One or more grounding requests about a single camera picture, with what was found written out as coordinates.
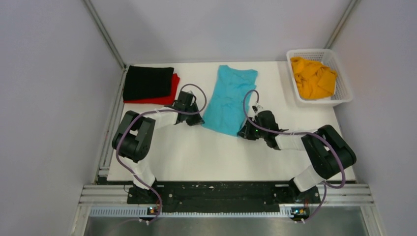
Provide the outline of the turquoise t shirt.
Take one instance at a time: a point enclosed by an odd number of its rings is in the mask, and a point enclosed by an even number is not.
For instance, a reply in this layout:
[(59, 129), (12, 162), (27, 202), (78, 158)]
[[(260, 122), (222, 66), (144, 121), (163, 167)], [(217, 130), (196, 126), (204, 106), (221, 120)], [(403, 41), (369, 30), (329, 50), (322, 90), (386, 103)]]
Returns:
[(245, 120), (243, 107), (249, 108), (250, 96), (244, 100), (248, 91), (255, 89), (258, 71), (238, 70), (221, 65), (217, 71), (217, 81), (211, 100), (204, 112), (202, 127), (237, 136)]

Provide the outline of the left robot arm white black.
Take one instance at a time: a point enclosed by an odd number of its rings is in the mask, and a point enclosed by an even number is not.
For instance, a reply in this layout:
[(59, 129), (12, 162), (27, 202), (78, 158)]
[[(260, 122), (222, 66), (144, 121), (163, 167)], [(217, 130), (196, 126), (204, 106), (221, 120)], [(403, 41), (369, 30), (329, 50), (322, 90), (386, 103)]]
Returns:
[(186, 122), (188, 126), (202, 125), (204, 120), (190, 91), (181, 91), (172, 105), (137, 113), (127, 111), (113, 137), (112, 147), (116, 159), (133, 177), (129, 194), (130, 203), (160, 203), (161, 196), (156, 189), (156, 177), (145, 159), (152, 143), (154, 131), (170, 125)]

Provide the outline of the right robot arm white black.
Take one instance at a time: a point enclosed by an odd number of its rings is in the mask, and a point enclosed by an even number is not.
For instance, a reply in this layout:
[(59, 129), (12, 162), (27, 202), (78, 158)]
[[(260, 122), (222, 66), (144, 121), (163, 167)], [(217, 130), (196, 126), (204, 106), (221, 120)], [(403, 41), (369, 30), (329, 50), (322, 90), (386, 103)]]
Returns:
[(247, 117), (237, 133), (246, 140), (262, 139), (274, 150), (297, 150), (307, 154), (310, 165), (280, 187), (275, 199), (279, 203), (318, 203), (323, 200), (317, 185), (328, 186), (327, 180), (342, 175), (339, 187), (346, 182), (345, 169), (356, 163), (357, 158), (350, 146), (331, 125), (312, 131), (281, 129), (271, 111), (258, 110)]

